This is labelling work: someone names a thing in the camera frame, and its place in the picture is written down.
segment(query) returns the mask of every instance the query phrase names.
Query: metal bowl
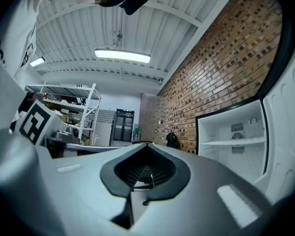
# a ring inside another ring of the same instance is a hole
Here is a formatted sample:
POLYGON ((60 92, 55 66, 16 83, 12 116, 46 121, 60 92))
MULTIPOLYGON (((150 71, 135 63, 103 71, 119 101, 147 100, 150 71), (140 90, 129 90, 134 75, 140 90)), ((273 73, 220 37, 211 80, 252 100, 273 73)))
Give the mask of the metal bowl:
POLYGON ((64 143, 73 143, 73 135, 69 132, 64 132, 64 131, 57 131, 53 135, 54 138, 57 140, 61 140, 64 143))

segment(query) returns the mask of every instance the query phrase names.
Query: ceiling beam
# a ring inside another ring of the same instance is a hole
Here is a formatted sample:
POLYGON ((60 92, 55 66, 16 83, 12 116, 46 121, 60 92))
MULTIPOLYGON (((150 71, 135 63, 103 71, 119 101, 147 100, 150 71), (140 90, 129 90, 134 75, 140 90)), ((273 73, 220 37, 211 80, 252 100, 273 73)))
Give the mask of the ceiling beam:
POLYGON ((221 10, 225 7, 229 0, 218 0, 215 6, 212 8, 206 19, 202 22, 201 27, 199 27, 193 37, 190 39, 188 44, 186 45, 185 49, 181 52, 180 56, 174 63, 173 67, 170 68, 169 73, 167 74, 166 78, 164 79, 161 89, 165 86, 165 84, 169 81, 175 71, 179 68, 180 64, 184 61, 184 59, 188 56, 191 50, 195 47, 195 45, 200 41, 203 34, 206 30, 210 27, 213 23, 215 18, 221 12, 221 10))
MULTIPOLYGON (((66 9, 64 9, 62 11, 59 11, 59 12, 55 13, 54 15, 46 18, 45 20, 39 22, 37 24, 37 29, 43 27, 44 25, 48 24, 52 20, 55 20, 55 19, 57 19, 59 17, 64 16, 65 14, 71 13, 71 12, 76 11, 76 10, 79 10, 79 9, 84 9, 84 8, 92 7, 92 6, 96 6, 96 4, 93 4, 93 3, 82 3, 82 4, 77 4, 77 5, 71 6, 69 8, 66 8, 66 9)), ((159 2, 148 1, 143 6, 165 11, 165 12, 170 13, 172 15, 175 15, 175 16, 177 16, 179 18, 182 18, 182 19, 188 21, 189 23, 191 23, 191 24, 193 24, 193 25, 195 25, 197 27, 200 27, 201 24, 202 24, 200 21, 198 21, 197 19, 193 18, 192 16, 189 16, 188 14, 186 14, 186 13, 180 11, 180 10, 174 9, 171 6, 167 6, 167 5, 162 4, 162 3, 159 3, 159 2)))
MULTIPOLYGON (((175 0, 169 0, 167 6, 173 6, 174 1, 175 0)), ((164 13, 163 19, 162 19, 162 22, 161 22, 161 25, 160 25, 160 28, 159 28, 159 30, 157 32, 157 35, 156 35, 156 39, 155 39, 154 45, 152 47, 151 57, 153 57, 155 55, 156 49, 158 48, 158 45, 159 45, 159 42, 160 42, 160 39, 161 39, 161 35, 163 34, 163 31, 164 31, 164 28, 165 28, 165 25, 167 23, 168 18, 169 18, 169 14, 168 13, 164 13)))
POLYGON ((153 93, 160 91, 160 84, 156 80, 123 74, 122 80, 117 73, 97 72, 97 71, 61 71, 49 72, 42 75, 42 79, 47 83, 58 84, 82 84, 88 85, 96 83, 102 87, 111 89, 129 89, 135 92, 153 93))
POLYGON ((100 61, 100 60, 81 60, 81 61, 64 61, 64 62, 56 62, 51 64, 42 64, 42 66, 38 66, 36 71, 40 70, 55 70, 55 69, 66 69, 66 68, 83 68, 83 67, 92 67, 94 69, 111 69, 114 71, 120 70, 122 68, 123 72, 129 73, 141 73, 149 76, 155 76, 159 78, 165 78, 167 76, 167 72, 157 70, 154 68, 149 68, 141 65, 133 65, 127 64, 124 62, 116 62, 116 61, 100 61))
POLYGON ((202 24, 200 21, 198 21, 194 17, 189 16, 188 14, 186 14, 180 10, 174 9, 171 6, 167 6, 167 5, 159 3, 159 2, 148 1, 146 4, 144 4, 144 6, 150 7, 153 9, 159 9, 159 10, 165 11, 167 13, 173 14, 174 16, 182 18, 197 27, 200 27, 202 24))

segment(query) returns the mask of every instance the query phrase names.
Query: white wall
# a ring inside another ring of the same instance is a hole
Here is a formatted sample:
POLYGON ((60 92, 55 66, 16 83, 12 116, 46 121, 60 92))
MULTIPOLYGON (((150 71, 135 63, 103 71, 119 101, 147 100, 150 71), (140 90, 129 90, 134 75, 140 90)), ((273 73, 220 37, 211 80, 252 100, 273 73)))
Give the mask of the white wall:
POLYGON ((15 80, 22 89, 31 84, 44 84, 41 75, 31 65, 21 72, 15 80))
MULTIPOLYGON (((127 109, 134 111, 133 123, 139 123, 139 112, 141 104, 140 93, 118 92, 118 91, 99 91, 103 95, 99 109, 116 111, 116 109, 127 109)), ((92 100, 90 107, 95 107, 98 101, 92 100)))

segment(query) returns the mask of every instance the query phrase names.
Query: door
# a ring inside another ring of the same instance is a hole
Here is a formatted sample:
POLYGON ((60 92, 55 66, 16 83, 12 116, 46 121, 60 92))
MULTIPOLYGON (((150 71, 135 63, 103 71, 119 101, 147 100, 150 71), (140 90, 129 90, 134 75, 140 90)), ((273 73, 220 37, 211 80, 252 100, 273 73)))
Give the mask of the door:
POLYGON ((132 125, 133 125, 133 118, 132 117, 124 117, 122 140, 125 142, 131 141, 132 125))
POLYGON ((117 116, 115 125, 114 140, 131 141, 133 117, 117 116))
POLYGON ((122 140, 123 119, 124 119, 124 117, 117 116, 116 125, 115 125, 114 140, 117 140, 117 141, 122 140))
POLYGON ((275 203, 295 190, 295 50, 263 104, 269 134, 268 161, 256 186, 275 203))

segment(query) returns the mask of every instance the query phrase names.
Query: ceiling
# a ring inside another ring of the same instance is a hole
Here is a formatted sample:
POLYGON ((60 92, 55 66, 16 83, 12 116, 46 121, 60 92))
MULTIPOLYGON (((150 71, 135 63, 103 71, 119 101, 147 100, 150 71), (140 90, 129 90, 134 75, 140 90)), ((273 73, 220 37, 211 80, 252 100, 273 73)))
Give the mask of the ceiling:
POLYGON ((118 6, 46 0, 37 17, 35 69, 48 83, 158 93, 228 0, 149 0, 132 16, 118 6), (116 41, 114 32, 122 33, 116 41), (151 55, 149 64, 99 59, 95 49, 151 55))

